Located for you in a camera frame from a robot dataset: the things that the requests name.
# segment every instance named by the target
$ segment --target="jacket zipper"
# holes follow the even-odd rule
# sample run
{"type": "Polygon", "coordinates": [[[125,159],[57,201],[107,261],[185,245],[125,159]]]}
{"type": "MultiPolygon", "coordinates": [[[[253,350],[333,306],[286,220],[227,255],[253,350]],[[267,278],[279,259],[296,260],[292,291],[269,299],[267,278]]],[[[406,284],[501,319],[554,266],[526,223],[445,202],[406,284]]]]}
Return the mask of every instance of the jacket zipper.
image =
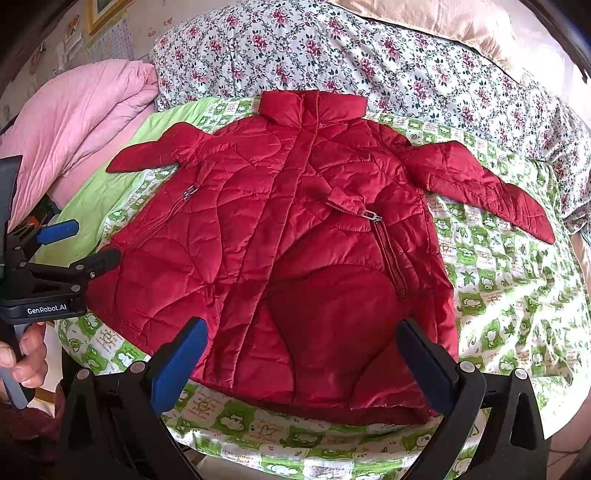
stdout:
{"type": "Polygon", "coordinates": [[[384,264],[388,270],[388,275],[394,284],[398,297],[405,299],[407,297],[406,282],[400,271],[398,260],[396,260],[396,253],[392,248],[392,243],[390,242],[390,237],[386,230],[384,220],[377,213],[370,212],[369,210],[366,210],[362,217],[371,221],[372,226],[374,227],[375,237],[378,240],[379,248],[384,257],[384,264]]]}
{"type": "Polygon", "coordinates": [[[179,198],[173,207],[168,212],[168,215],[163,220],[154,225],[148,230],[145,235],[134,244],[134,248],[140,248],[146,241],[150,239],[158,230],[160,230],[166,223],[183,207],[183,205],[191,198],[191,195],[199,190],[199,187],[195,184],[191,185],[187,190],[183,192],[183,196],[179,198]]]}

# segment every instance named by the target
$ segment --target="framed picture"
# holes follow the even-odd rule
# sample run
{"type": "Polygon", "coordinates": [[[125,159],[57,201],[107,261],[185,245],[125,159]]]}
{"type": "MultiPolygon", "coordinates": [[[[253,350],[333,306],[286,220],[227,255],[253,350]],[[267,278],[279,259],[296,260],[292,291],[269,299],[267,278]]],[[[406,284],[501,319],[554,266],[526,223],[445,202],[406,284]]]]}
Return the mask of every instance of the framed picture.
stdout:
{"type": "Polygon", "coordinates": [[[86,0],[88,33],[94,35],[131,0],[86,0]]]}

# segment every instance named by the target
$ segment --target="peach pillow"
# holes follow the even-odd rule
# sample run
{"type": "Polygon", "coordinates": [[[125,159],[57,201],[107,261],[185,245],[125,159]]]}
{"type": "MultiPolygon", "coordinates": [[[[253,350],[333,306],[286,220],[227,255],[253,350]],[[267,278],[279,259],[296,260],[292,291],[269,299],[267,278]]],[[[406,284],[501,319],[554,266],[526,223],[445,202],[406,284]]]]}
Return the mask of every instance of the peach pillow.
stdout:
{"type": "Polygon", "coordinates": [[[509,14],[488,0],[328,0],[365,18],[455,40],[474,48],[521,82],[515,33],[509,14]]]}

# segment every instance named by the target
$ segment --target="green and white bedsheet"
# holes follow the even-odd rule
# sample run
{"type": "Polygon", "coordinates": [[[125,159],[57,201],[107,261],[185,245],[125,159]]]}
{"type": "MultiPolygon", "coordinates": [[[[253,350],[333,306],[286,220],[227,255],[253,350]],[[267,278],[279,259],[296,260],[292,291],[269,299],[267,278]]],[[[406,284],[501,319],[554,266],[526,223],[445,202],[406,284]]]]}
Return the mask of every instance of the green and white bedsheet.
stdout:
{"type": "MultiPolygon", "coordinates": [[[[218,100],[198,121],[213,132],[256,112],[256,99],[218,100]]],[[[458,140],[505,181],[540,202],[556,243],[538,241],[477,208],[430,194],[447,273],[454,284],[460,357],[481,371],[532,376],[548,437],[562,428],[589,392],[589,299],[560,220],[557,183],[547,164],[527,161],[456,128],[370,113],[413,144],[458,140]]],[[[174,172],[146,170],[136,188],[109,212],[101,246],[123,228],[174,172]]],[[[58,322],[71,356],[96,374],[119,372],[148,357],[92,313],[58,322]]],[[[345,426],[251,407],[190,382],[163,415],[172,435],[203,453],[295,479],[394,480],[402,476],[437,428],[426,425],[345,426]]],[[[481,411],[449,478],[465,471],[486,423],[481,411]]]]}

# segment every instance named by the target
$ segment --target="red sweater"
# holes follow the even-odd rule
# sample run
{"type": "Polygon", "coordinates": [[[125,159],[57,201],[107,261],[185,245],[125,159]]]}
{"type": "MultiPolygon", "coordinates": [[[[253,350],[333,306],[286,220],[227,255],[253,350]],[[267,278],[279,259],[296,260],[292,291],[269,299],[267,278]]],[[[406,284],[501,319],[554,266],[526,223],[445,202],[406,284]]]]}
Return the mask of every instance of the red sweater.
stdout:
{"type": "Polygon", "coordinates": [[[413,317],[457,358],[453,288],[425,190],[554,242],[543,208],[457,142],[412,147],[353,95],[265,92],[215,135],[179,123],[109,172],[178,162],[117,233],[118,269],[89,307],[153,353],[192,316],[209,343],[192,378],[272,410],[348,424],[430,411],[395,344],[413,317]]]}

